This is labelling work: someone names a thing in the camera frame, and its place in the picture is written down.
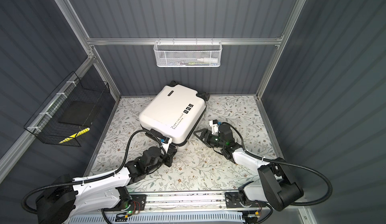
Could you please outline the white hard-shell suitcase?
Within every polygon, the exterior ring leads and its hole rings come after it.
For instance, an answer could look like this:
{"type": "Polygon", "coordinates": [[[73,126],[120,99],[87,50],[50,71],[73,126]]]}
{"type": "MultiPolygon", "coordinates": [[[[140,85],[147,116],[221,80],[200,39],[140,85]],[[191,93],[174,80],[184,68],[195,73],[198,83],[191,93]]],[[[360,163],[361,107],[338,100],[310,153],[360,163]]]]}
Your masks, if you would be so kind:
{"type": "Polygon", "coordinates": [[[181,147],[187,143],[207,108],[210,93],[199,93],[171,81],[139,114],[143,129],[154,130],[181,147]]]}

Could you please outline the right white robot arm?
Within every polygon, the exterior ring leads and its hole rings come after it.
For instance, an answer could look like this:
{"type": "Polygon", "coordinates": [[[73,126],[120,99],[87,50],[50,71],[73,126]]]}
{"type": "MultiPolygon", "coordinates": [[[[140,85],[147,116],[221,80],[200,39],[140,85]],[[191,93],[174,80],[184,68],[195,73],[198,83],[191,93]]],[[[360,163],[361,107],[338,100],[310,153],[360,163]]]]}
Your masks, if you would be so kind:
{"type": "Polygon", "coordinates": [[[249,181],[240,186],[237,196],[232,198],[233,202],[238,201],[247,207],[253,202],[266,202],[276,211],[282,211],[303,197],[304,191],[288,166],[248,154],[243,145],[235,140],[230,124],[213,121],[211,128],[200,129],[193,134],[207,147],[220,149],[227,160],[259,175],[260,183],[249,181]]]}

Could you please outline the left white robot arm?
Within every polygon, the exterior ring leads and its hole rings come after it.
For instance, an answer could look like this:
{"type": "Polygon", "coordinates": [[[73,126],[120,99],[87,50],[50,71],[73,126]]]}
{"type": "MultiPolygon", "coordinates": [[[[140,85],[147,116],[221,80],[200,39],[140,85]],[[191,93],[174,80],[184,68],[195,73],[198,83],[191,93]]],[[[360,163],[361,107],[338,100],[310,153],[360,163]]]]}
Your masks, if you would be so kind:
{"type": "Polygon", "coordinates": [[[166,155],[158,147],[150,147],[143,155],[129,161],[118,172],[109,171],[105,179],[101,174],[91,177],[59,177],[55,183],[61,186],[44,190],[36,199],[38,222],[40,224],[62,224],[69,218],[95,211],[111,209],[123,211],[132,208],[132,199],[127,186],[143,180],[160,166],[171,166],[177,148],[169,146],[166,155]],[[63,185],[67,181],[79,185],[63,185]]]}

